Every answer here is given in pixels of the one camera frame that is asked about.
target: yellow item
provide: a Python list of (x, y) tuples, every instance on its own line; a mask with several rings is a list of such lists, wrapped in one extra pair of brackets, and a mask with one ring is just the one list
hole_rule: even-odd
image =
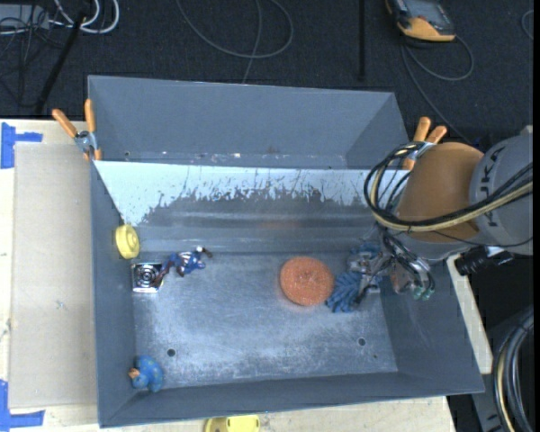
[(256, 414), (211, 418), (206, 422), (204, 432), (258, 432), (260, 419)]
[(133, 259), (140, 252), (138, 234), (130, 224), (116, 229), (116, 246), (124, 259)]

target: blue toy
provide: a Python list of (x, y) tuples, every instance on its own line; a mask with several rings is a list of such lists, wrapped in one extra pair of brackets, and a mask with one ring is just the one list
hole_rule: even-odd
[(202, 262), (202, 253), (207, 257), (212, 257), (212, 253), (205, 247), (197, 247), (193, 252), (172, 253), (170, 257), (164, 261), (160, 273), (152, 282), (152, 286), (159, 287), (164, 280), (165, 275), (170, 271), (170, 267), (175, 267), (178, 275), (181, 277), (190, 274), (193, 270), (204, 269), (206, 264)]
[(135, 389), (148, 388), (151, 392), (158, 392), (164, 383), (164, 372), (154, 358), (149, 355), (137, 356), (134, 367), (128, 371), (132, 387)]

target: round sponge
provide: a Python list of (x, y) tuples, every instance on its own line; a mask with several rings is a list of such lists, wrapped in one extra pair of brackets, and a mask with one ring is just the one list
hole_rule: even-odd
[(324, 302), (334, 291), (334, 275), (322, 261), (296, 256), (286, 261), (280, 271), (280, 286), (286, 297), (302, 306)]

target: black carpet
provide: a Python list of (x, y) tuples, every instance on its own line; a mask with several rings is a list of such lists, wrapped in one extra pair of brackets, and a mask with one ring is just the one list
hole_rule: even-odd
[[(50, 18), (57, 11), (53, 0), (0, 1), (39, 5)], [(116, 12), (100, 1), (98, 21), (108, 26)], [(88, 0), (60, 2), (71, 17), (81, 5), (95, 11)], [(48, 118), (60, 108), (83, 120), (87, 77), (104, 74), (394, 92), (410, 136), (426, 115), (448, 126), (447, 140), (482, 151), (533, 123), (534, 0), (440, 0), (457, 38), (430, 48), (406, 45), (383, 0), (364, 0), (363, 81), (359, 0), (118, 2), (116, 28), (78, 35), (40, 111), (71, 30), (0, 33), (0, 118)], [(532, 302), (532, 258), (475, 274), (472, 288), (491, 328)], [(460, 429), (479, 430), (468, 399), (450, 400)]]

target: clamp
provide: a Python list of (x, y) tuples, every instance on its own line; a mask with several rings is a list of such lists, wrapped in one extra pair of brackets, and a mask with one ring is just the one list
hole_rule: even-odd
[(413, 152), (412, 155), (404, 158), (402, 169), (411, 170), (416, 163), (416, 159), (420, 158), (424, 152), (440, 142), (440, 140), (448, 133), (448, 128), (444, 125), (438, 125), (430, 132), (431, 124), (432, 121), (428, 117), (420, 117), (412, 141), (424, 142), (425, 144), (417, 152)]
[(53, 109), (52, 117), (56, 119), (66, 134), (82, 150), (86, 161), (92, 159), (102, 160), (102, 150), (98, 146), (98, 140), (96, 139), (96, 122), (90, 99), (86, 99), (84, 102), (84, 113), (88, 130), (80, 132), (78, 132), (77, 128), (60, 109)]

